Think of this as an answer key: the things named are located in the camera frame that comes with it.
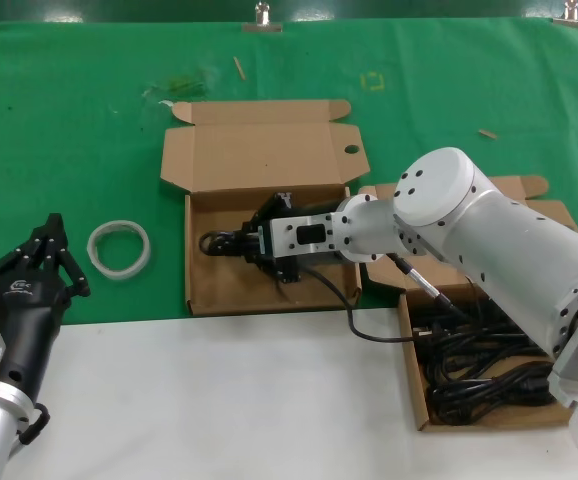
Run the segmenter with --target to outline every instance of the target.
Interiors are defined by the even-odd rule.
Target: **green mat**
[[[372,168],[355,187],[394,181],[420,155],[455,146],[486,174],[545,176],[578,222],[577,29],[542,19],[296,23],[282,34],[1,24],[0,256],[49,212],[63,214],[92,290],[65,323],[188,315],[183,192],[159,180],[164,130],[176,122],[158,102],[174,97],[345,98],[344,121],[360,127]],[[114,219],[140,223],[153,244],[151,263],[124,283],[85,252],[91,231]],[[112,266],[138,250],[117,243],[103,258]],[[390,304],[367,289],[363,306]]]

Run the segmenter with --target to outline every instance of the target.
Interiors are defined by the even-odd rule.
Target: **box lid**
[[[343,184],[369,171],[346,100],[179,102],[163,180],[190,192]]]
[[[509,176],[492,177],[490,180],[507,197],[524,203],[534,210],[577,230],[571,215],[565,205],[556,200],[531,200],[544,195],[549,190],[549,183],[540,176]],[[360,193],[376,195],[379,199],[393,196],[396,184],[383,184],[373,187],[363,187]],[[451,265],[441,263],[431,255],[422,257],[407,257],[407,261],[435,287],[441,290],[466,284],[467,278]],[[377,262],[367,264],[369,280],[383,285],[405,289],[408,294],[421,292],[420,287],[398,270],[395,264],[386,257]]]

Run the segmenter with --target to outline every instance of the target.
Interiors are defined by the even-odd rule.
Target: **wood chip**
[[[480,135],[484,135],[485,137],[489,137],[489,138],[493,138],[494,140],[498,140],[498,135],[496,135],[493,132],[490,132],[489,130],[483,130],[481,128],[480,130],[478,130],[478,133],[480,133]]]
[[[238,73],[240,74],[240,78],[242,78],[242,81],[244,82],[247,77],[245,77],[245,72],[242,70],[242,65],[240,65],[240,61],[238,60],[238,57],[233,57],[233,61],[236,62],[236,68],[238,69]]]

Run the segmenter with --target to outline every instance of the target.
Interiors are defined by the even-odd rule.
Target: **white ring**
[[[124,270],[111,270],[105,267],[98,258],[98,247],[96,246],[98,240],[103,236],[111,232],[118,232],[122,230],[129,230],[140,235],[142,239],[142,253],[136,262],[129,268]],[[96,228],[93,233],[89,236],[89,242],[87,242],[87,253],[89,254],[89,260],[96,269],[102,273],[105,277],[112,280],[125,280],[136,275],[140,270],[142,270],[147,262],[149,262],[149,257],[151,256],[151,245],[149,244],[149,237],[147,232],[135,222],[130,222],[128,220],[114,220],[113,222],[107,222]]]

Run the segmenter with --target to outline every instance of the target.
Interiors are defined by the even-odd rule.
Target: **cardboard box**
[[[193,127],[165,134],[161,177],[189,192],[185,200],[185,298],[194,314],[340,308],[316,279],[278,284],[243,258],[208,257],[200,237],[238,230],[274,193],[294,206],[342,201],[344,184],[369,171],[360,131],[331,123],[349,114],[345,100],[176,103]],[[357,265],[317,269],[356,304]]]
[[[550,217],[576,231],[578,227],[571,218],[565,205],[557,200],[534,200],[535,197],[547,193],[549,184],[542,177],[493,177],[491,181],[509,198],[524,203],[537,212]],[[380,199],[393,197],[395,184],[364,187],[361,193],[374,194]],[[467,278],[450,265],[435,260],[430,255],[424,257],[409,257],[407,261],[420,272],[431,284],[443,292],[453,302],[473,301],[474,292]],[[383,285],[400,289],[398,315],[400,333],[402,336],[411,335],[409,309],[432,303],[430,297],[413,281],[405,277],[388,258],[367,264],[369,280]],[[554,403],[545,407],[503,406],[483,417],[472,426],[442,425],[433,413],[427,408],[425,391],[427,383],[421,371],[416,356],[416,349],[412,343],[403,344],[407,377],[413,403],[413,412],[418,430],[421,431],[456,431],[456,429],[509,429],[509,428],[536,428],[547,426],[566,425],[571,411],[560,404]],[[494,365],[487,375],[500,375],[510,369],[536,360],[535,357],[512,357]]]

